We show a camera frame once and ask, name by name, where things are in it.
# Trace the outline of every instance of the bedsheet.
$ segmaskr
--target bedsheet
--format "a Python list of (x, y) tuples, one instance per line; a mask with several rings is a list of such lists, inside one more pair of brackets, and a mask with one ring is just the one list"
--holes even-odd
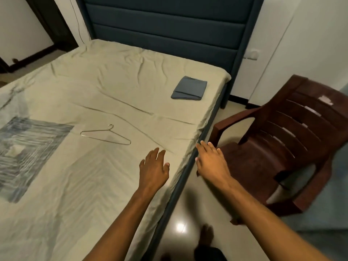
[[(184, 76), (202, 100), (173, 100)], [(138, 165), (166, 149), (169, 180), (127, 260), (138, 260), (229, 74), (218, 67), (93, 40), (0, 89), (0, 260), (81, 260), (138, 186)], [(107, 129), (130, 145), (80, 136)], [(106, 140), (127, 143), (106, 132)]]

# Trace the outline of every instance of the headboard panel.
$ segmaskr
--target headboard panel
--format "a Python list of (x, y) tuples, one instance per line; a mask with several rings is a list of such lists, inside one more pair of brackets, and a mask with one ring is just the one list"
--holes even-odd
[(263, 0), (76, 1), (92, 39), (116, 41), (221, 67), (232, 76), (226, 95), (231, 92), (263, 3)]

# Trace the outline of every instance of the metal hanger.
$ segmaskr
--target metal hanger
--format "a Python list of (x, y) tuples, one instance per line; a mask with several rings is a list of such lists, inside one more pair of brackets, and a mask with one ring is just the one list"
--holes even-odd
[[(113, 125), (112, 125), (112, 124), (110, 124), (110, 125), (108, 125), (108, 126), (111, 126), (111, 128), (105, 129), (105, 130), (88, 130), (88, 131), (81, 131), (80, 135), (81, 135), (81, 136), (88, 137), (88, 138), (97, 139), (97, 140), (100, 140), (100, 141), (105, 141), (105, 142), (109, 142), (109, 143), (114, 143), (114, 144), (120, 144), (120, 145), (130, 145), (130, 144), (131, 144), (132, 141), (129, 140), (128, 138), (125, 138), (124, 136), (121, 136), (121, 135), (119, 135), (118, 133), (115, 133), (115, 132), (111, 131), (111, 129), (113, 128)], [(113, 134), (115, 134), (115, 135), (118, 135), (118, 136), (120, 136), (120, 137), (122, 137), (122, 138), (128, 140), (128, 141), (129, 141), (129, 144), (118, 143), (118, 142), (113, 142), (113, 141), (109, 141), (109, 140), (103, 140), (103, 139), (99, 139), (99, 138), (95, 138), (95, 137), (91, 137), (91, 136), (83, 135), (83, 134), (82, 134), (83, 132), (102, 132), (102, 131), (110, 131), (111, 133), (113, 133)]]

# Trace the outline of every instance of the blue geometric pattern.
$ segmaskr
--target blue geometric pattern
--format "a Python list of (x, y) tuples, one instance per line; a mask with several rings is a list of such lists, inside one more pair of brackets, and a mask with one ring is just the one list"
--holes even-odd
[(0, 129), (0, 197), (17, 203), (73, 126), (14, 117)]

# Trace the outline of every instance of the person's right arm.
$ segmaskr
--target person's right arm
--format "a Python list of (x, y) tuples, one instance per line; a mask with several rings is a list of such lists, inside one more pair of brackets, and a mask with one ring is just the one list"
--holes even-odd
[(224, 194), (270, 261), (329, 261), (231, 177), (220, 149), (203, 141), (196, 147), (198, 173)]

